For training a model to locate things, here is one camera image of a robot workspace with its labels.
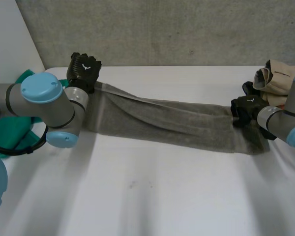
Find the gray concrete wall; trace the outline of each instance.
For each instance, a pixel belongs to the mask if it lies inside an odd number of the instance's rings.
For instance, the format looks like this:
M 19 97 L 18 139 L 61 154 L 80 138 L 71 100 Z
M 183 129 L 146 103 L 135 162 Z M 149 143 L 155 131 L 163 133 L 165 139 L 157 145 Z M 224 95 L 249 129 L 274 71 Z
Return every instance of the gray concrete wall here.
M 295 64 L 295 0 L 17 0 L 46 68 Z

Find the gray robot arm segment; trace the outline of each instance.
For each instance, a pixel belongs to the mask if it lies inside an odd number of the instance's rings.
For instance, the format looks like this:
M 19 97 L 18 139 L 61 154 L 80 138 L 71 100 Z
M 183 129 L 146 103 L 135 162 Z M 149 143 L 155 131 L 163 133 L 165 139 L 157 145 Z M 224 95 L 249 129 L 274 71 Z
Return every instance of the gray robot arm segment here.
M 49 128 L 47 142 L 71 148 L 77 142 L 88 98 L 80 88 L 63 91 L 52 74 L 34 74 L 22 84 L 0 84 L 0 118 L 40 117 Z
M 271 134 L 295 147 L 295 78 L 285 109 L 273 106 L 264 107 L 258 113 L 257 123 Z

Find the wall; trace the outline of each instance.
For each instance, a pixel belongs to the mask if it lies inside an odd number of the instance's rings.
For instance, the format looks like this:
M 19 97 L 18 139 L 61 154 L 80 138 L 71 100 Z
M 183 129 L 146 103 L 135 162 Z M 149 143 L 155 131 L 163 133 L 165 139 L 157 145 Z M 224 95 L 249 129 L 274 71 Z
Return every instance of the wall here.
M 295 64 L 295 0 L 16 1 L 46 68 Z
M 14 82 L 25 70 L 44 66 L 14 0 L 0 0 L 0 83 Z

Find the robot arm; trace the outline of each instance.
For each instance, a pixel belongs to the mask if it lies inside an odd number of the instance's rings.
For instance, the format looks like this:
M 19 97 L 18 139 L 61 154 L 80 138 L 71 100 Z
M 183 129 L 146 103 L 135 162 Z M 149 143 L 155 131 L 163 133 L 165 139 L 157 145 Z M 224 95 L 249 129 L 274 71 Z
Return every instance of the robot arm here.
M 232 113 L 239 118 L 234 121 L 234 126 L 244 126 L 255 119 L 265 138 L 274 140 L 277 137 L 295 147 L 295 78 L 284 110 L 250 95 L 233 100 Z
M 46 141 L 59 148 L 71 148 L 78 140 L 100 68 L 101 62 L 94 57 L 74 53 L 65 90 L 50 73 L 34 74 L 21 84 L 0 84 L 0 118 L 40 117 L 48 127 Z

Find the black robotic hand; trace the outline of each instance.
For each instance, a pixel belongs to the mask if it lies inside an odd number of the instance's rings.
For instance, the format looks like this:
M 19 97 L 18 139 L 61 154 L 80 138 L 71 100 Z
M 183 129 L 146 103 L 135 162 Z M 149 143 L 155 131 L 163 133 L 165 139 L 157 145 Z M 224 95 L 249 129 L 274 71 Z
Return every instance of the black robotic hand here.
M 88 94 L 94 93 L 94 85 L 102 63 L 87 54 L 73 53 L 67 71 L 68 87 L 77 87 Z
M 231 111 L 235 118 L 233 126 L 244 127 L 256 120 L 259 111 L 269 104 L 256 95 L 242 96 L 231 101 Z

